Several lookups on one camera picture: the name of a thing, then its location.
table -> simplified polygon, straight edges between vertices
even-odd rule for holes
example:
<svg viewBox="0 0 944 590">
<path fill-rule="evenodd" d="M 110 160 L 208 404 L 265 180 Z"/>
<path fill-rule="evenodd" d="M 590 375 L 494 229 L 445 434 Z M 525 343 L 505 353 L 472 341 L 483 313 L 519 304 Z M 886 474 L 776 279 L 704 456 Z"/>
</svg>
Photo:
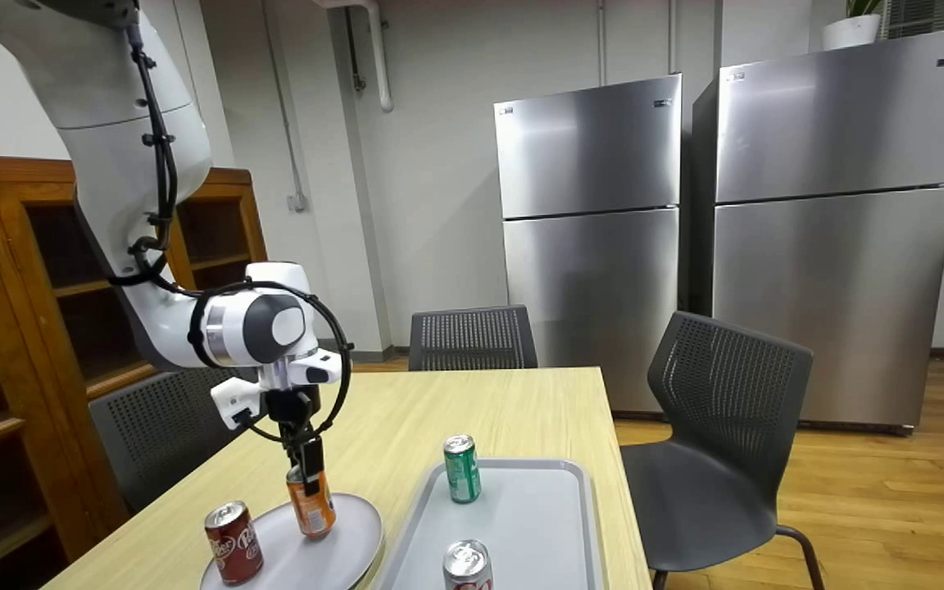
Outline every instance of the table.
<svg viewBox="0 0 944 590">
<path fill-rule="evenodd" d="M 355 491 L 381 512 L 384 554 L 397 539 L 427 467 L 438 465 L 438 445 L 448 432 L 472 432 L 483 458 L 576 463 L 596 487 L 607 587 L 650 587 L 596 365 L 355 374 L 347 406 L 326 434 L 329 481 L 334 491 Z M 228 497 L 243 497 L 253 514 L 289 502 L 282 470 L 282 445 L 246 432 L 48 587 L 199 587 L 211 559 L 202 514 Z"/>
</svg>

soda can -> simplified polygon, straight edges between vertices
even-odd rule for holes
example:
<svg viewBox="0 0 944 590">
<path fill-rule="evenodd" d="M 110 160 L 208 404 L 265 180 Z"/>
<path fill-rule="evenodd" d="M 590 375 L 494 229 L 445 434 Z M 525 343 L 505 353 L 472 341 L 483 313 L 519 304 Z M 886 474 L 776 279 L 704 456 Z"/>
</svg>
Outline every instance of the soda can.
<svg viewBox="0 0 944 590">
<path fill-rule="evenodd" d="M 294 465 L 287 474 L 287 487 L 289 487 L 289 497 L 297 512 L 303 535 L 306 538 L 326 538 L 338 521 L 329 474 L 326 470 L 306 474 L 303 465 Z"/>
<path fill-rule="evenodd" d="M 243 502 L 221 504 L 202 516 L 202 527 L 222 584 L 237 587 L 261 569 L 265 558 Z"/>
<path fill-rule="evenodd" d="M 477 502 L 478 497 L 477 438 L 465 432 L 445 434 L 444 463 L 445 463 L 448 497 L 459 504 Z"/>
<path fill-rule="evenodd" d="M 493 590 L 493 554 L 477 538 L 453 539 L 444 554 L 445 590 Z"/>
</svg>

floor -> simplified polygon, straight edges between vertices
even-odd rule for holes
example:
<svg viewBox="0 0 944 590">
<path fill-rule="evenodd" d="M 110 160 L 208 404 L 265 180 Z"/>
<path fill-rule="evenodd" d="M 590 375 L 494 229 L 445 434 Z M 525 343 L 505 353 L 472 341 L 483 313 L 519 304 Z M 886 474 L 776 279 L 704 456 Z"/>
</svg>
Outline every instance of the floor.
<svg viewBox="0 0 944 590">
<path fill-rule="evenodd" d="M 406 359 L 358 364 L 406 369 Z M 654 419 L 619 419 L 623 445 L 666 438 Z M 825 587 L 944 590 L 944 359 L 930 359 L 914 434 L 801 428 L 781 487 L 781 516 L 821 551 Z M 811 587 L 801 548 L 769 539 L 704 574 L 670 575 L 671 590 Z"/>
</svg>

gray tray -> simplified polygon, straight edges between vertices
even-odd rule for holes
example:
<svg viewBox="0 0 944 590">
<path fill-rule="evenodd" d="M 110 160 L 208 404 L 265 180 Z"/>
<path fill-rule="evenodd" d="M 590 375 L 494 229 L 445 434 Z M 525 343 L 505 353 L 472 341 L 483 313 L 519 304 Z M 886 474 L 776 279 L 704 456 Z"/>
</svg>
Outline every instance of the gray tray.
<svg viewBox="0 0 944 590">
<path fill-rule="evenodd" d="M 445 470 L 431 467 L 377 587 L 438 590 L 444 551 L 477 538 L 493 554 L 501 590 L 604 587 L 596 502 L 587 474 L 556 458 L 483 458 L 483 494 L 448 502 Z"/>
</svg>

stainless steel refrigerator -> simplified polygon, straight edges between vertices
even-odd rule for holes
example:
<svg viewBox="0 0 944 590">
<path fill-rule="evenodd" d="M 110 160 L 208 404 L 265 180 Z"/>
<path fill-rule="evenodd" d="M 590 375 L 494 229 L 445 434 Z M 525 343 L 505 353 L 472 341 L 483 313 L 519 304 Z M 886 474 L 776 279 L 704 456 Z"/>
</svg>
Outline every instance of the stainless steel refrigerator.
<svg viewBox="0 0 944 590">
<path fill-rule="evenodd" d="M 646 365 L 680 292 L 683 78 L 499 101 L 494 131 L 539 359 L 604 365 L 614 410 L 660 410 Z"/>
<path fill-rule="evenodd" d="M 806 343 L 803 419 L 914 428 L 944 267 L 944 32 L 728 66 L 691 139 L 690 304 Z"/>
</svg>

